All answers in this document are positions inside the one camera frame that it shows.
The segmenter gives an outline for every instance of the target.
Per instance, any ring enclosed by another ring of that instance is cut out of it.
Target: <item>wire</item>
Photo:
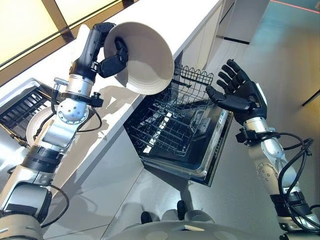
[[[94,112],[94,114],[97,116],[97,118],[99,119],[99,126],[97,126],[95,128],[92,128],[92,129],[88,129],[88,130],[78,130],[78,133],[91,132],[91,131],[95,131],[95,130],[98,130],[99,128],[101,128],[102,120],[101,120],[101,117],[100,117],[99,113],[97,112],[97,110],[94,107],[91,107],[91,109]]]
[[[320,204],[315,204],[315,205],[312,205],[310,207],[310,210],[314,209],[314,208],[320,208]]]
[[[284,200],[285,205],[287,206],[288,210],[289,210],[289,214],[290,217],[292,218],[292,220],[294,221],[295,224],[297,224],[297,226],[299,226],[302,230],[304,230],[305,232],[308,233],[312,233],[312,234],[320,234],[319,230],[314,230],[311,229],[309,227],[304,226],[301,222],[299,222],[297,220],[297,217],[301,217],[303,218],[306,222],[308,222],[310,225],[312,225],[314,228],[320,228],[320,224],[318,224],[317,222],[311,220],[310,218],[306,217],[302,212],[300,212],[298,209],[296,209],[295,206],[293,206],[291,204],[291,202],[289,201],[289,196],[291,193],[291,190],[294,188],[294,186],[297,184],[303,169],[305,167],[306,164],[306,159],[307,159],[307,155],[309,155],[309,151],[308,148],[310,147],[310,145],[313,143],[313,139],[312,138],[307,138],[306,140],[302,140],[299,136],[292,134],[292,133],[288,133],[288,132],[279,132],[279,133],[274,133],[266,138],[263,138],[261,140],[265,141],[267,139],[271,139],[277,136],[290,136],[293,137],[295,139],[297,139],[299,141],[298,144],[289,146],[289,147],[284,147],[284,150],[291,150],[291,149],[295,149],[297,147],[301,146],[301,150],[282,168],[282,170],[280,171],[280,174],[278,176],[278,188],[279,188],[279,194],[281,196],[281,198]],[[286,171],[298,160],[302,157],[302,161],[299,167],[299,171],[297,172],[293,182],[291,183],[291,185],[289,186],[286,194],[284,194],[283,191],[283,185],[282,185],[282,181],[283,181],[283,177],[286,173]]]
[[[52,98],[51,98],[51,110],[54,114],[57,114],[57,111],[55,109],[55,103],[57,100],[59,91],[58,90],[52,90]]]
[[[55,113],[51,113],[43,122],[40,124],[38,130],[36,131],[35,135],[33,135],[33,140],[36,140],[36,138],[39,136],[42,128],[44,127],[45,123],[52,118],[55,115]]]
[[[57,111],[55,109],[55,103],[57,101],[57,96],[58,96],[59,91],[58,90],[52,90],[52,98],[51,98],[51,102],[50,102],[50,106],[51,106],[51,111],[52,113],[45,119],[43,120],[43,122],[41,123],[41,125],[39,126],[38,130],[36,131],[35,135],[33,135],[33,140],[36,140],[36,138],[39,136],[42,128],[44,127],[45,123],[52,118],[55,114],[57,114]]]
[[[52,220],[52,221],[50,221],[50,222],[48,222],[46,224],[43,224],[41,226],[42,229],[45,228],[45,227],[48,227],[49,225],[51,225],[51,224],[55,223],[56,221],[58,221],[65,214],[65,212],[68,210],[69,205],[70,205],[70,200],[69,200],[67,194],[62,189],[60,189],[59,187],[57,187],[55,185],[52,185],[52,184],[50,184],[49,186],[52,187],[53,189],[59,191],[64,196],[66,204],[65,204],[65,207],[64,207],[63,211],[59,214],[59,216],[57,216],[56,219],[54,219],[54,220]]]
[[[14,170],[16,169],[16,167],[17,167],[17,166],[13,166],[13,167],[9,168],[9,169],[6,171],[6,173],[7,173],[7,174],[12,174],[12,173],[14,172]]]

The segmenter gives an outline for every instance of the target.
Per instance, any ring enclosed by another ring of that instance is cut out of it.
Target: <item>kitchen counter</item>
[[[193,39],[221,1],[139,0],[107,21],[116,24],[139,22],[150,26],[165,39],[175,58]],[[74,49],[75,41],[63,46],[2,86],[1,95],[10,92],[29,78],[35,78],[50,87],[53,87],[55,77],[68,79]],[[103,57],[101,49],[98,61]],[[104,99],[103,106],[98,109],[103,125],[98,134],[94,135],[94,139],[89,141],[88,135],[92,134],[77,134],[55,177],[54,184],[58,187],[62,187],[80,167],[83,171],[86,170],[144,97],[127,90],[114,77],[103,79],[99,75],[96,76],[92,91],[100,92],[101,98]],[[93,117],[86,126],[92,128],[97,124],[98,121]],[[79,136],[84,136],[85,140],[81,140]]]

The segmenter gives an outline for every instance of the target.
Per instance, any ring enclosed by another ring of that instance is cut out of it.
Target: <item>open dishwasher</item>
[[[233,118],[209,100],[213,74],[175,64],[170,85],[124,123],[143,164],[210,186]]]

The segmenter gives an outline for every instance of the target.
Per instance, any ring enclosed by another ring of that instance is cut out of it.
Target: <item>gray floor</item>
[[[320,97],[305,107],[301,104],[320,88],[319,20],[316,13],[271,2],[252,43],[217,41],[218,51],[207,66],[208,72],[217,74],[227,59],[234,58],[260,83],[268,101],[269,125],[314,138],[313,155],[300,179],[310,205],[320,203]],[[138,223],[142,211],[151,212],[154,220],[172,219],[182,198],[189,209],[207,212],[217,224],[278,239],[282,231],[274,207],[246,146],[236,142],[239,128],[234,121],[211,187],[144,169],[104,238]],[[292,143],[286,138],[281,142]]]

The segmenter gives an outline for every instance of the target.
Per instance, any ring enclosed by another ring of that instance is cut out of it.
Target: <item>silver cylinder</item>
[[[82,77],[81,75],[71,74],[69,76],[69,83],[66,87],[66,92],[90,97],[92,86],[94,82],[89,78]]]
[[[243,123],[246,130],[253,130],[256,133],[271,132],[266,120],[263,117],[254,117]]]

